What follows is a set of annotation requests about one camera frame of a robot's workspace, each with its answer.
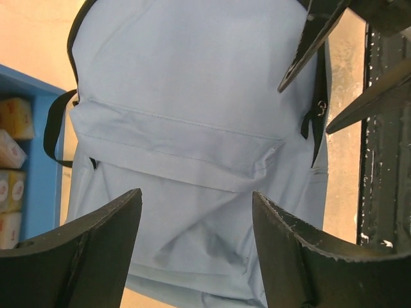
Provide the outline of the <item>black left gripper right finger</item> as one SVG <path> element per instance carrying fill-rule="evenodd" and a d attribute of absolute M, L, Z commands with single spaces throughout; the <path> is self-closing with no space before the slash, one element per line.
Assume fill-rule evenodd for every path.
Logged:
<path fill-rule="evenodd" d="M 252 220 L 269 307 L 410 307 L 410 253 L 339 239 L 260 192 Z"/>

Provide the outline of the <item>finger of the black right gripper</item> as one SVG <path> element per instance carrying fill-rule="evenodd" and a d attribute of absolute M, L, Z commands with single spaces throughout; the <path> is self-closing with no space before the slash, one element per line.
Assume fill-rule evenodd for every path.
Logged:
<path fill-rule="evenodd" d="M 296 54 L 281 80 L 278 91 L 283 92 L 319 50 L 335 29 L 350 0 L 308 1 L 307 16 Z"/>
<path fill-rule="evenodd" d="M 358 121 L 410 105 L 410 60 L 404 59 L 366 89 L 327 126 L 335 133 Z"/>

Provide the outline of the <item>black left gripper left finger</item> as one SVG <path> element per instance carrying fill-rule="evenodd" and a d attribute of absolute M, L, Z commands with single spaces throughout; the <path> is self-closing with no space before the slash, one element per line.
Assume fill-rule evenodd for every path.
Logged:
<path fill-rule="evenodd" d="M 119 307 L 142 193 L 1 251 L 1 307 Z"/>

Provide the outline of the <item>blue fabric backpack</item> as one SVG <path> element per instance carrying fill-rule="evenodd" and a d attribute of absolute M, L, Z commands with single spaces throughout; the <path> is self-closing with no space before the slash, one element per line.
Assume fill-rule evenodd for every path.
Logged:
<path fill-rule="evenodd" d="M 321 228 L 327 51 L 279 92 L 311 1 L 85 1 L 67 39 L 76 134 L 67 221 L 139 188 L 127 287 L 175 307 L 266 307 L 252 226 L 263 193 Z"/>

